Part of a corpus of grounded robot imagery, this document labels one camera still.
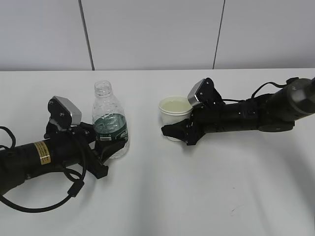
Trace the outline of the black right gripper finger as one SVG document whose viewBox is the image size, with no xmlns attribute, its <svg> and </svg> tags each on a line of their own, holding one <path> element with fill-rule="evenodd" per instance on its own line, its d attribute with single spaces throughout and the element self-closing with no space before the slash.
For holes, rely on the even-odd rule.
<svg viewBox="0 0 315 236">
<path fill-rule="evenodd" d="M 175 138 L 185 143 L 193 143 L 193 132 L 190 128 L 189 119 L 184 119 L 178 123 L 164 125 L 161 128 L 164 136 Z"/>
</svg>

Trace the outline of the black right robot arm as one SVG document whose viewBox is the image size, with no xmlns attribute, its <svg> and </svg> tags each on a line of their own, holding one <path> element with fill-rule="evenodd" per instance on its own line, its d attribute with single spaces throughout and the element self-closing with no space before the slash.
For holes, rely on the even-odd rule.
<svg viewBox="0 0 315 236">
<path fill-rule="evenodd" d="M 190 116 L 164 125 L 164 136 L 195 145 L 207 133 L 233 131 L 285 132 L 295 121 L 315 113 L 314 79 L 293 77 L 275 93 L 257 95 L 246 100 L 223 99 L 211 78 L 194 85 L 188 95 Z"/>
</svg>

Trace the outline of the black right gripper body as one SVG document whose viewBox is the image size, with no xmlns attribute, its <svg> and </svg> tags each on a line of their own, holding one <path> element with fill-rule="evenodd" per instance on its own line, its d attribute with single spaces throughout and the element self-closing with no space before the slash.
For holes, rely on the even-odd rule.
<svg viewBox="0 0 315 236">
<path fill-rule="evenodd" d="M 204 94 L 204 100 L 199 105 L 193 107 L 189 117 L 194 142 L 186 143 L 188 146 L 195 145 L 206 134 L 205 127 L 210 123 L 208 116 L 225 105 L 221 95 L 215 89 L 213 80 L 211 78 L 206 78 L 206 80 L 208 81 L 208 88 Z"/>
</svg>

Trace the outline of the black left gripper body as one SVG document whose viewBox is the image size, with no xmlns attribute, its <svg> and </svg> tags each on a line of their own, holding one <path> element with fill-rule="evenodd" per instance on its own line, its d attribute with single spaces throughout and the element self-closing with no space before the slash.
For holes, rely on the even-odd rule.
<svg viewBox="0 0 315 236">
<path fill-rule="evenodd" d="M 85 166 L 97 179 L 108 175 L 108 167 L 103 165 L 98 153 L 90 147 L 95 141 L 91 124 L 81 122 L 79 125 L 59 130 L 57 125 L 48 123 L 44 138 L 52 164 L 63 167 L 79 164 Z"/>
</svg>

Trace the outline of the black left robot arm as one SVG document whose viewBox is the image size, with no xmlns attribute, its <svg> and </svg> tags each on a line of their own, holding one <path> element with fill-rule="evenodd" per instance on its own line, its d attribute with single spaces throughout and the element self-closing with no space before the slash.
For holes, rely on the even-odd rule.
<svg viewBox="0 0 315 236">
<path fill-rule="evenodd" d="M 27 179 L 79 164 L 97 179 L 108 174 L 104 162 L 125 146 L 124 139 L 98 141 L 91 124 L 81 123 L 65 131 L 49 124 L 42 141 L 0 152 L 0 193 L 4 195 Z"/>
</svg>

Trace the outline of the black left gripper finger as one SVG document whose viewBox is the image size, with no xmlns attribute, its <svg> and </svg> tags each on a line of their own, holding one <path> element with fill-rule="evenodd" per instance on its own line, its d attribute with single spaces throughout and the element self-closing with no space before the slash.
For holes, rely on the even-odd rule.
<svg viewBox="0 0 315 236">
<path fill-rule="evenodd" d="M 126 141 L 124 139 L 114 141 L 96 141 L 94 152 L 98 160 L 104 164 L 112 155 L 123 149 Z"/>
</svg>

